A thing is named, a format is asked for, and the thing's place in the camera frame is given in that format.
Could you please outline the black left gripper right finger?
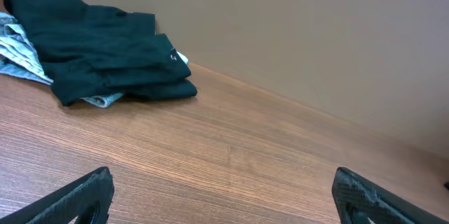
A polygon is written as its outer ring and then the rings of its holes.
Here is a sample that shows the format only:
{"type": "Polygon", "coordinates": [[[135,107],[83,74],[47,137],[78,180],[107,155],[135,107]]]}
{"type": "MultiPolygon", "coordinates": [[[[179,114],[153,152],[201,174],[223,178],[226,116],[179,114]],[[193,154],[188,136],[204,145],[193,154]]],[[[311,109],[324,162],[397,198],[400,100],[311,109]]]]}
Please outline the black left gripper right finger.
{"type": "Polygon", "coordinates": [[[345,167],[335,172],[332,195],[341,223],[448,224],[345,167]]]}

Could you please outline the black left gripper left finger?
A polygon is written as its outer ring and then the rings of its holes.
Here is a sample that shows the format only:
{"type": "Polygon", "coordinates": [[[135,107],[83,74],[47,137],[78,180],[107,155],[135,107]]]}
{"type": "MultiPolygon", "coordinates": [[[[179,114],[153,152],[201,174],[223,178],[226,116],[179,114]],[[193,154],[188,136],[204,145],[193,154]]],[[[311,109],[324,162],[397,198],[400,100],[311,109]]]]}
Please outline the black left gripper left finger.
{"type": "Polygon", "coordinates": [[[106,224],[113,196],[112,174],[103,166],[1,218],[1,224],[106,224]]]}

